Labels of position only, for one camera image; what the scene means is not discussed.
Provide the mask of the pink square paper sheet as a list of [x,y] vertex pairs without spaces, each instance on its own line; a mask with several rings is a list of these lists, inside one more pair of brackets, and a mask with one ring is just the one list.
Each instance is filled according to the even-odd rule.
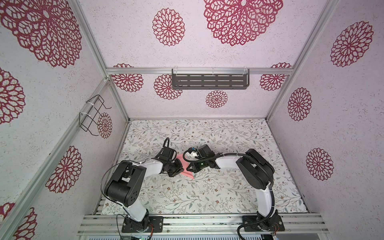
[[188,178],[190,178],[190,179],[194,179],[194,174],[192,173],[192,172],[189,172],[188,170],[187,170],[187,168],[188,168],[188,166],[189,166],[189,163],[188,162],[186,162],[185,160],[184,160],[184,158],[183,158],[183,154],[178,154],[177,155],[177,159],[179,159],[180,161],[181,161],[181,163],[182,163],[182,166],[183,166],[183,171],[181,172],[181,175],[183,175],[183,176],[185,176],[185,177],[188,177]]

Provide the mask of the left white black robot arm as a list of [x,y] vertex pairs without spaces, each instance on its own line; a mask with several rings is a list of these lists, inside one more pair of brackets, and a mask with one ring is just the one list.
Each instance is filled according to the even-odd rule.
[[138,200],[143,181],[146,177],[168,174],[174,177],[184,171],[179,159],[165,161],[150,159],[137,164],[132,161],[121,161],[107,181],[104,195],[112,202],[123,206],[131,220],[142,222],[147,209]]

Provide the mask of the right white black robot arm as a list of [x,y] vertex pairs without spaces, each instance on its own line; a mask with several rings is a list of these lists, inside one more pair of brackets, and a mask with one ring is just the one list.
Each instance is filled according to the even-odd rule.
[[256,189],[258,214],[269,219],[275,212],[273,195],[273,166],[256,150],[249,149],[241,153],[214,153],[207,145],[199,149],[189,148],[183,153],[183,159],[189,166],[189,172],[197,173],[210,167],[213,169],[238,169],[249,185]]

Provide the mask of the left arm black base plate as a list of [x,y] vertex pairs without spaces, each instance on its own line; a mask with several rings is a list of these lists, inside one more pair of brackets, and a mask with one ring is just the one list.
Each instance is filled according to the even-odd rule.
[[161,233],[163,231],[164,217],[146,216],[141,222],[128,217],[124,219],[122,233]]

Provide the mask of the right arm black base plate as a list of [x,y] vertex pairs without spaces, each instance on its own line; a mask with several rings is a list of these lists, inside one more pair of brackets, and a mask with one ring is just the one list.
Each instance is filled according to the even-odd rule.
[[[242,216],[243,224],[249,224],[258,220],[259,217],[256,215]],[[245,227],[245,232],[283,232],[285,230],[286,229],[283,224],[283,220],[277,214],[273,215],[271,218],[265,220],[262,223]]]

